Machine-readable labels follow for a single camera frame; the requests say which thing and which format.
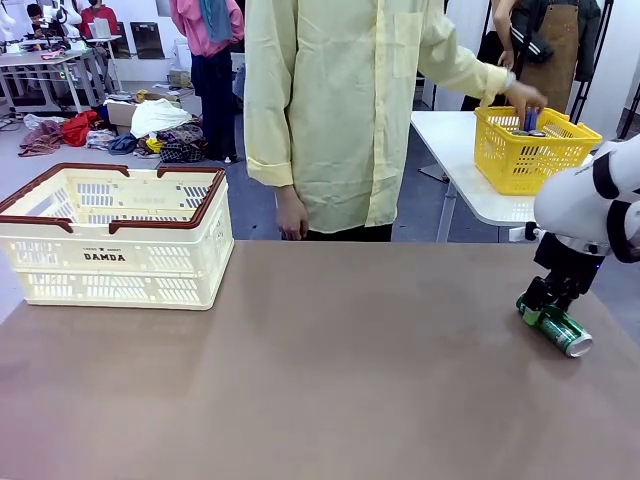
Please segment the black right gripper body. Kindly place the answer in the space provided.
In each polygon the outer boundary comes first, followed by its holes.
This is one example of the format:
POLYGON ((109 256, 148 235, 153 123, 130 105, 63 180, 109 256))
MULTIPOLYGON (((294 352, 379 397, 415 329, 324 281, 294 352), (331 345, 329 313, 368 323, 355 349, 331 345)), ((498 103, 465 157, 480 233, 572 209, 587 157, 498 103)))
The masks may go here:
POLYGON ((603 256, 576 251, 555 234, 546 232, 539 242, 534 262, 548 271, 544 283, 553 298, 578 298, 589 291, 603 256))

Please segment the person's left hand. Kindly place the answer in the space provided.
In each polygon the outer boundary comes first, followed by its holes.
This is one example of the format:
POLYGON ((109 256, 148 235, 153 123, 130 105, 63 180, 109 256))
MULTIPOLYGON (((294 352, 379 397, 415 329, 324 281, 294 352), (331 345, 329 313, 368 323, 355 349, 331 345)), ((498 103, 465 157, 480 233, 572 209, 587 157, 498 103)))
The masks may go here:
POLYGON ((514 108, 523 124, 530 109, 539 111, 547 106, 547 99, 534 87, 514 81, 504 92, 509 104, 514 108))

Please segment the person's right hand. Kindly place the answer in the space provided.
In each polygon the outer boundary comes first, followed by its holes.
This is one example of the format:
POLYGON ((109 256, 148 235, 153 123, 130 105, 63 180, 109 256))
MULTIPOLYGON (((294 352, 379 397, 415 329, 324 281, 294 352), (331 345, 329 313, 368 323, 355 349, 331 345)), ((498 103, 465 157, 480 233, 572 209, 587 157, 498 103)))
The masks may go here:
POLYGON ((293 186, 277 188, 275 191, 277 224, 282 238, 300 241, 308 232, 308 214, 293 186))

